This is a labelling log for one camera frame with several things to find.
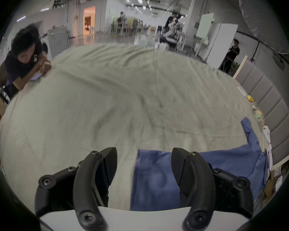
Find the blue cloth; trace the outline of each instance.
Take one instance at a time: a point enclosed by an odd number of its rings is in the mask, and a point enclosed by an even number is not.
[[[248,118],[241,121],[248,144],[225,151],[201,152],[213,168],[221,168],[250,180],[254,200],[267,180],[267,157]],[[180,208],[180,189],[171,170],[171,152],[138,150],[132,193],[132,211],[159,211]]]

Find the man in black shirt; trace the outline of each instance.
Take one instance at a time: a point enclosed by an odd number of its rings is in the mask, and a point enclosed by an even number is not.
[[[220,70],[222,70],[226,73],[229,72],[232,63],[235,60],[235,57],[240,54],[239,41],[237,39],[234,39],[233,41],[234,41],[235,45],[229,49],[226,57],[224,58],[221,66],[219,68]]]
[[[170,16],[170,17],[167,19],[166,24],[165,24],[165,31],[164,31],[164,33],[167,33],[167,32],[169,31],[168,25],[169,25],[169,23],[171,23],[171,22],[173,21],[173,19],[176,18],[176,17],[177,17],[177,14],[176,14],[176,13],[172,13],[172,16]]]
[[[16,34],[4,62],[9,85],[14,84],[18,90],[22,90],[38,71],[44,75],[51,69],[35,25],[31,24]]]

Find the washing machine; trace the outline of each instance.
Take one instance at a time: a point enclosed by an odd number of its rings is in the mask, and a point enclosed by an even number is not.
[[[48,30],[47,36],[52,58],[59,55],[69,47],[67,29],[65,26],[59,26]]]
[[[50,53],[50,47],[49,47],[49,41],[48,41],[48,34],[43,36],[41,38],[42,46],[43,46],[43,51],[49,61],[52,60],[52,55]]]

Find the shiny floor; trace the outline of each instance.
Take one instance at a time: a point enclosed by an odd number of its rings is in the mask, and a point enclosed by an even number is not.
[[[69,46],[81,46],[86,44],[95,44],[95,43],[123,43],[123,44],[132,44],[139,45],[142,47],[155,47],[158,48],[159,43],[155,41],[156,38],[154,34],[150,33],[141,33],[136,35],[124,35],[118,36],[117,34],[108,34],[108,33],[96,33],[94,36],[80,36],[76,38],[69,39]],[[190,50],[189,47],[185,47],[185,52],[176,51],[175,48],[169,48],[169,51],[186,55],[189,57],[202,61],[198,56],[194,56],[195,52]]]
[[[154,35],[146,33],[131,36],[118,36],[117,34],[109,35],[105,33],[96,33],[95,36],[80,36],[76,38],[71,38],[69,40],[70,47],[95,43],[123,43],[140,45],[143,47],[155,46]]]

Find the white bed sheet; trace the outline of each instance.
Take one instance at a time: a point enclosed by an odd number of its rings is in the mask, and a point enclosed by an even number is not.
[[[240,121],[266,141],[230,76],[176,53],[123,44],[70,48],[14,97],[0,122],[8,183],[34,212],[42,175],[115,146],[109,207],[128,210],[138,149],[227,150],[246,144]]]

